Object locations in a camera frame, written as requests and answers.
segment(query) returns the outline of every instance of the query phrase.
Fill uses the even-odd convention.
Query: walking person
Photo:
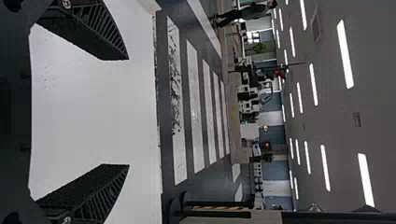
[[[228,25],[230,22],[244,19],[245,21],[257,20],[266,16],[269,9],[276,8],[277,1],[270,0],[267,5],[252,3],[249,7],[242,8],[241,10],[234,9],[224,14],[218,15],[218,18],[224,19],[223,21],[217,23],[219,28]]]

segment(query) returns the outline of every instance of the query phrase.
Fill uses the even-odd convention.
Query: white wall
[[[161,223],[151,15],[136,0],[106,5],[130,61],[99,61],[39,26],[32,29],[29,188],[38,199],[102,162],[130,164],[106,224]]]
[[[266,30],[272,28],[271,17],[263,17],[258,20],[246,21],[248,31]]]
[[[259,120],[257,122],[260,126],[283,125],[284,123],[282,111],[260,113]]]
[[[241,138],[254,140],[259,137],[259,125],[257,123],[241,124]]]

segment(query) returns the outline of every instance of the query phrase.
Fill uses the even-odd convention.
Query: gray floor
[[[158,67],[157,67],[157,85],[158,85],[158,118],[160,123],[159,133],[161,140],[161,154],[162,154],[162,174],[163,174],[163,223],[167,223],[167,206],[170,200],[174,198],[179,198],[181,193],[185,190],[191,191],[192,197],[194,200],[202,200],[202,201],[234,201],[235,193],[238,188],[242,184],[243,188],[243,197],[242,200],[246,200],[250,194],[250,179],[249,179],[249,168],[247,165],[241,166],[241,175],[233,181],[233,166],[231,163],[231,155],[224,151],[225,156],[222,158],[220,149],[221,145],[235,145],[227,143],[225,138],[223,143],[219,141],[221,137],[219,137],[218,128],[222,130],[222,135],[229,135],[230,132],[225,131],[225,123],[224,123],[224,108],[227,108],[227,112],[230,110],[230,107],[227,105],[223,105],[223,102],[220,100],[221,104],[217,105],[215,101],[217,99],[213,98],[213,113],[214,113],[214,126],[215,126],[215,139],[216,139],[216,159],[217,161],[213,164],[209,162],[209,146],[208,146],[208,127],[206,125],[207,117],[206,117],[206,106],[205,106],[205,91],[202,88],[205,85],[204,81],[204,68],[203,68],[203,60],[205,60],[210,67],[210,74],[216,73],[219,76],[219,86],[223,82],[224,90],[226,92],[226,102],[230,101],[230,97],[228,92],[230,88],[228,88],[228,83],[224,80],[224,71],[222,68],[223,60],[219,57],[218,53],[214,49],[212,43],[208,40],[208,37],[202,28],[201,24],[195,17],[193,11],[189,3],[186,0],[173,0],[173,1],[164,1],[159,0],[158,3],[163,8],[162,11],[158,12],[156,15],[156,33],[157,33],[157,59],[158,59]],[[217,13],[217,4],[216,1],[210,0],[201,0],[202,8],[207,17],[215,15]],[[168,38],[168,20],[171,20],[179,32],[179,40],[175,37]],[[215,33],[217,36],[222,36],[224,33],[215,29]],[[200,172],[194,172],[194,168],[196,164],[194,158],[194,143],[193,140],[196,137],[192,135],[191,126],[191,111],[195,106],[189,97],[191,95],[191,86],[189,86],[189,78],[191,78],[191,74],[189,71],[189,47],[184,44],[186,42],[191,43],[191,45],[196,49],[198,64],[198,79],[199,79],[199,98],[200,98],[200,106],[201,106],[201,115],[202,115],[202,130],[203,130],[203,150],[204,150],[204,161],[205,161],[205,169]],[[180,50],[180,65],[173,62],[175,59],[174,56],[169,55],[169,50],[171,52]],[[179,75],[175,75],[178,67],[180,68]],[[181,80],[173,82],[173,83],[182,83],[182,91],[175,92],[174,84],[171,84],[172,79],[181,78]],[[212,95],[215,96],[215,78],[212,79],[211,91]],[[219,92],[219,98],[222,99],[222,91]],[[175,107],[182,105],[184,122],[183,125],[179,125],[177,116],[175,116]],[[216,113],[220,111],[221,116],[216,116]],[[235,119],[230,116],[230,113],[227,114],[229,119]],[[229,129],[235,129],[234,125],[229,122]],[[174,149],[175,145],[175,135],[180,134],[180,132],[185,132],[185,153],[186,153],[186,165],[187,165],[187,178],[178,183],[178,180],[175,176],[175,172],[180,170],[180,167],[175,167],[175,160],[178,160],[175,153],[177,153]]]

